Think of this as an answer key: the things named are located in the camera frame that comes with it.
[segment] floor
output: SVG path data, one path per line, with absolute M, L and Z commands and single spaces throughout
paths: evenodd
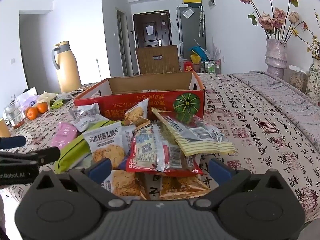
M 4 213 L 6 218 L 5 228 L 7 236 L 11 240 L 22 240 L 18 229 L 14 223 L 14 212 L 18 202 L 7 197 L 4 192 L 0 191 L 4 202 Z M 320 239 L 320 219 L 312 221 L 300 234 L 298 240 L 315 240 Z

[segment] yellow striped package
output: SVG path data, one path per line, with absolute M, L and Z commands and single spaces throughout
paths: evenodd
M 151 111 L 165 124 L 186 156 L 194 154 L 230 154 L 237 152 L 216 127 L 188 112 L 168 112 L 151 107 Z

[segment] refrigerator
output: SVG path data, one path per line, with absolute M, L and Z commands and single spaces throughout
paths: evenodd
M 205 43 L 205 28 L 204 36 L 202 37 L 202 24 L 201 33 L 199 37 L 200 25 L 200 8 L 192 8 L 195 12 L 188 19 L 183 15 L 183 12 L 188 9 L 187 7 L 177 7 L 179 39 L 180 39 L 180 56 L 190 60 L 192 51 L 189 50 L 193 46 L 197 46 L 196 40 L 199 45 L 206 49 Z

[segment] floral vase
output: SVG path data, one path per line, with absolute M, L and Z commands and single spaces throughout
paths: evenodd
M 265 63 L 268 72 L 283 79 L 284 69 L 287 68 L 288 46 L 285 42 L 276 39 L 267 39 L 267 52 Z
M 315 58 L 309 69 L 306 95 L 311 98 L 316 106 L 318 105 L 320 95 L 320 60 Z

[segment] yellow thermos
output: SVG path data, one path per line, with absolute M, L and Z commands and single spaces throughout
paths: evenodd
M 57 69 L 57 75 L 61 92 L 71 92 L 81 87 L 81 81 L 75 55 L 73 55 L 69 41 L 62 41 L 54 45 L 52 50 L 53 64 Z

